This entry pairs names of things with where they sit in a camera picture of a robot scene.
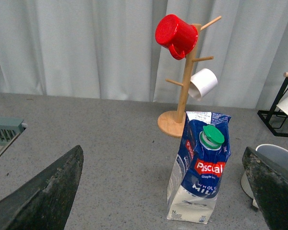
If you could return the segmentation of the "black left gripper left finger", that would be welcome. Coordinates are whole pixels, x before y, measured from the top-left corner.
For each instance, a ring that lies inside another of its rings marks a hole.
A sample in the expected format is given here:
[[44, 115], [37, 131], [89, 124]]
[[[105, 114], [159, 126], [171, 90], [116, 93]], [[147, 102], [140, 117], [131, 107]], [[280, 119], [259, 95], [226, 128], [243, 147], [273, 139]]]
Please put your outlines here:
[[0, 201], [0, 230], [62, 230], [81, 179], [77, 145]]

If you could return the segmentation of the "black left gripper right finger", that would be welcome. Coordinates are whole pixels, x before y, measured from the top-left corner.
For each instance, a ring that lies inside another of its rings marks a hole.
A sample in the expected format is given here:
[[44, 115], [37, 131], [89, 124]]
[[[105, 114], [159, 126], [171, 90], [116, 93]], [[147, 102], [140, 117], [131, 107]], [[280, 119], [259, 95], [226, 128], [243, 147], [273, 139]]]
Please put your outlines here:
[[251, 147], [242, 157], [256, 203], [271, 230], [288, 230], [288, 170]]

